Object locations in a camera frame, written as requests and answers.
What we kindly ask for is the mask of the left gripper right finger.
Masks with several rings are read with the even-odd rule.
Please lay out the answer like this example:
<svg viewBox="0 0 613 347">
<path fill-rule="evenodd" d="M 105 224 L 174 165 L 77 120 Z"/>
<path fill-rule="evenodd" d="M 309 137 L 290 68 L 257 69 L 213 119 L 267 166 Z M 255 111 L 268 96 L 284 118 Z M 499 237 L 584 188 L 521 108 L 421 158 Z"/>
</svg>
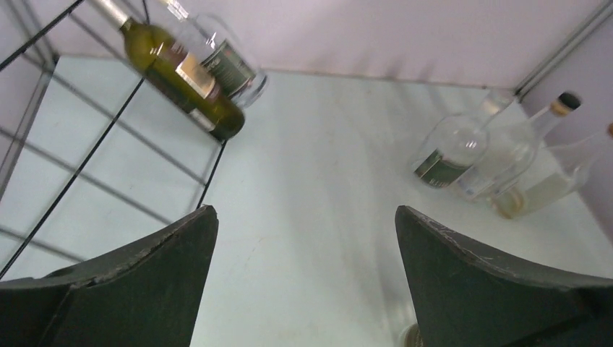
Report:
<svg viewBox="0 0 613 347">
<path fill-rule="evenodd" d="M 610 346 L 612 280 L 541 265 L 400 206 L 395 230 L 427 346 Z"/>
</svg>

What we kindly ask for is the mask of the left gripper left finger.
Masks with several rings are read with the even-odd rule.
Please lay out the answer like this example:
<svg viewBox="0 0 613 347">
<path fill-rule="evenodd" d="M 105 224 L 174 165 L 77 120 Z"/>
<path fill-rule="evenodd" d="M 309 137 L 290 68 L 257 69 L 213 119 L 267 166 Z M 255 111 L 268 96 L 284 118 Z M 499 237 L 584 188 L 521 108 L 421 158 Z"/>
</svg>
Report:
<svg viewBox="0 0 613 347">
<path fill-rule="evenodd" d="M 188 346 L 218 236 L 205 205 L 42 278 L 1 283 L 3 346 Z"/>
</svg>

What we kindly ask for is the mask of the clear bottle copper cap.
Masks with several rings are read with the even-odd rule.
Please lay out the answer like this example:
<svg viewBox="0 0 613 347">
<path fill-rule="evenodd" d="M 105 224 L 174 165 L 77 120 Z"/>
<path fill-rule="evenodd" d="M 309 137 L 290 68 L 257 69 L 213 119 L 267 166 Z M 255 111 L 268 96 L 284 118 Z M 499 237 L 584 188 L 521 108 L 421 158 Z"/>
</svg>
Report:
<svg viewBox="0 0 613 347">
<path fill-rule="evenodd" d="M 453 184 L 453 192 L 474 201 L 502 191 L 534 162 L 544 137 L 581 105 L 577 93 L 565 91 L 529 119 L 493 128 L 483 157 Z"/>
</svg>

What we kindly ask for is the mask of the clear bottle white cap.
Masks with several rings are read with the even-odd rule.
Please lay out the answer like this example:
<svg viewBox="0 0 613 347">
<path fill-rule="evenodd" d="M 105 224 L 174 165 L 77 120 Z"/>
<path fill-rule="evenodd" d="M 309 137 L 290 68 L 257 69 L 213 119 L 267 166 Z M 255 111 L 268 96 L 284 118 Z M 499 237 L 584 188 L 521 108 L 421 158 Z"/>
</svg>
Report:
<svg viewBox="0 0 613 347">
<path fill-rule="evenodd" d="M 514 100 L 514 92 L 493 89 L 477 106 L 437 122 L 409 161 L 413 176 L 434 189 L 454 183 L 482 157 L 489 123 Z"/>
</svg>

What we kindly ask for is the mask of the clear bottle black cap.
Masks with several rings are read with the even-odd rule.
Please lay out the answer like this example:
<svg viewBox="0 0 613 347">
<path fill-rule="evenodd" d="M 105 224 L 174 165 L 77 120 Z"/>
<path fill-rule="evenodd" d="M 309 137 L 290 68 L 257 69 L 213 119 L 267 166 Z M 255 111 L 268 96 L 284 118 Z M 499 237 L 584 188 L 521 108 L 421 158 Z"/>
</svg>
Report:
<svg viewBox="0 0 613 347">
<path fill-rule="evenodd" d="M 611 124 L 577 142 L 546 147 L 527 171 L 488 202 L 506 219 L 534 213 L 579 190 L 589 180 L 594 163 L 611 149 Z"/>
</svg>

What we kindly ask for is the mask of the green wine bottle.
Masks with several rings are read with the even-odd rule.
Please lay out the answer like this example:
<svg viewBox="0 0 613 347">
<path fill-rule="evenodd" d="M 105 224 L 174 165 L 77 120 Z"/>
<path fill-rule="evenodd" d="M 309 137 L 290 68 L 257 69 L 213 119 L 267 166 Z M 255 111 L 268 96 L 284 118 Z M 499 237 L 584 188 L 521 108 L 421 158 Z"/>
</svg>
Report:
<svg viewBox="0 0 613 347">
<path fill-rule="evenodd" d="M 197 126 L 220 141 L 239 133 L 243 111 L 181 41 L 161 26 L 136 20 L 113 1 L 91 4 L 122 34 L 134 69 Z"/>
</svg>

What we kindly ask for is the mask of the clear bottle dark green label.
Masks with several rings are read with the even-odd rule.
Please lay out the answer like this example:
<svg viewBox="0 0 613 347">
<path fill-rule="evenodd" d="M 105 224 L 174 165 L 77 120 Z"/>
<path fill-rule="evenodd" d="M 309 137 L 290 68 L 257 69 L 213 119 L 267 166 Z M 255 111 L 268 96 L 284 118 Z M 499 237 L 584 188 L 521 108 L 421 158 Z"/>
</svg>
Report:
<svg viewBox="0 0 613 347">
<path fill-rule="evenodd" d="M 250 107 L 263 94 L 267 73 L 218 15 L 188 12 L 179 1 L 162 1 L 161 6 L 175 17 L 171 32 L 239 108 Z"/>
</svg>

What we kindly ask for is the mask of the tall clear bottle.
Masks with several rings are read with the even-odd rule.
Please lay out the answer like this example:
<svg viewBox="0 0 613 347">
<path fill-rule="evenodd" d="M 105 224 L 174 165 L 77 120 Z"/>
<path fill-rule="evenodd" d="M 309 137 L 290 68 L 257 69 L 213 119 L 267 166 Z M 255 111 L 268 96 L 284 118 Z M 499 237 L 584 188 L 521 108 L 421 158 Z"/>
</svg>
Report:
<svg viewBox="0 0 613 347">
<path fill-rule="evenodd" d="M 407 327 L 400 335 L 400 347 L 425 347 L 418 324 Z"/>
</svg>

